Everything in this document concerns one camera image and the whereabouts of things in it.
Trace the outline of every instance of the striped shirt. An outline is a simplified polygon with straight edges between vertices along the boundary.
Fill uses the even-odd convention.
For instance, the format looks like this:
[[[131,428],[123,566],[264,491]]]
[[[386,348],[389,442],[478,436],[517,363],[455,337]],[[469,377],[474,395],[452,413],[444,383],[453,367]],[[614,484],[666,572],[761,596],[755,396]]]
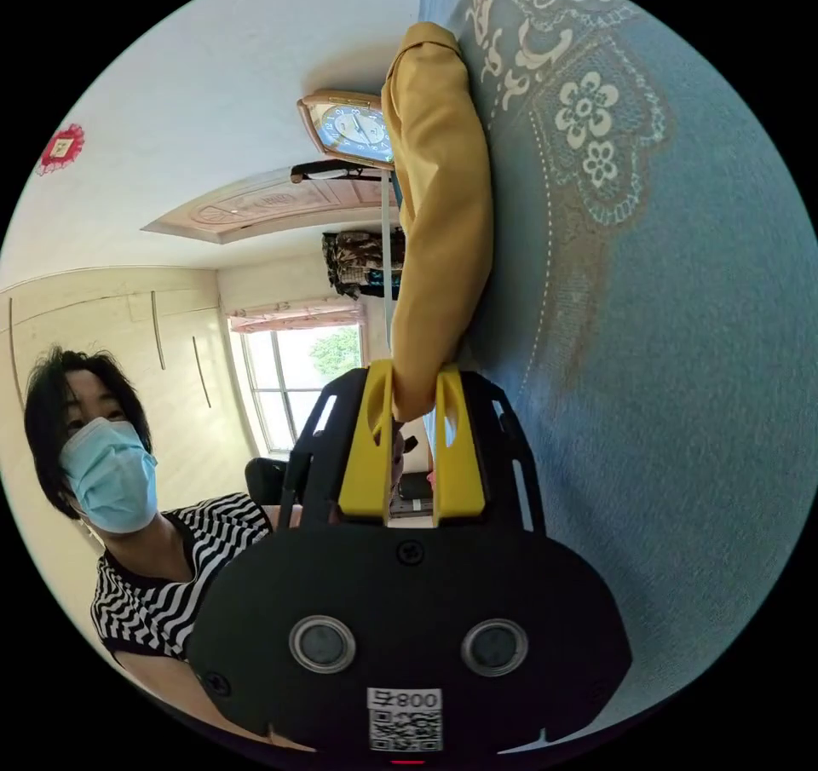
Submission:
[[[193,580],[182,584],[135,575],[106,552],[97,565],[91,618],[111,653],[186,659],[185,644],[216,575],[271,532],[266,513],[240,493],[163,515],[182,536]]]

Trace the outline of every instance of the window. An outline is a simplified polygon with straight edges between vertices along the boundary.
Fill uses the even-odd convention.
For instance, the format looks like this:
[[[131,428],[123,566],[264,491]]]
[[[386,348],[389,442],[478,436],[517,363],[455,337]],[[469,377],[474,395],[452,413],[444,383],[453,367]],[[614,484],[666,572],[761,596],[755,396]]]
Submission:
[[[357,325],[257,331],[241,343],[270,453],[292,450],[321,389],[362,365]]]

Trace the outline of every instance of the yellow cloth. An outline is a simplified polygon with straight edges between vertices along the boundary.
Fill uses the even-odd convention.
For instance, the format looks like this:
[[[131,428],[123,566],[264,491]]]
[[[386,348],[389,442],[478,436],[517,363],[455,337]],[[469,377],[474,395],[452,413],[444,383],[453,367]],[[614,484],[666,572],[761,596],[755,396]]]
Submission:
[[[406,256],[392,319],[395,417],[435,404],[435,383],[471,321],[493,258],[488,148],[454,36],[409,28],[381,92],[403,192]]]

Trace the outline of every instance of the curtain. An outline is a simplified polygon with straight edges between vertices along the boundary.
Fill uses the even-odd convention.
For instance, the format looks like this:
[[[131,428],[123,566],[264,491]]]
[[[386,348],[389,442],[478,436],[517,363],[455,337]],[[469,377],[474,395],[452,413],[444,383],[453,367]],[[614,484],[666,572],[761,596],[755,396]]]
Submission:
[[[364,312],[357,302],[325,296],[300,302],[274,302],[259,308],[241,308],[228,314],[230,330],[239,334],[256,331],[293,331],[332,325],[359,325]]]
[[[392,230],[392,297],[400,293],[400,274],[406,254],[403,229]],[[383,296],[383,241],[380,233],[340,232],[321,240],[330,285],[357,300],[361,294]]]

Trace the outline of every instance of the wall clock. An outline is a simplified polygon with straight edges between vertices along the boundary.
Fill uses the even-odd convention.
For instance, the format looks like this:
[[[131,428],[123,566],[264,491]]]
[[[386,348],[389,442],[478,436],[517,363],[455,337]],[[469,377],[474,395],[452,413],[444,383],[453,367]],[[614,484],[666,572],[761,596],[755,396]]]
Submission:
[[[395,170],[377,95],[324,90],[302,98],[298,111],[313,143],[328,158]]]

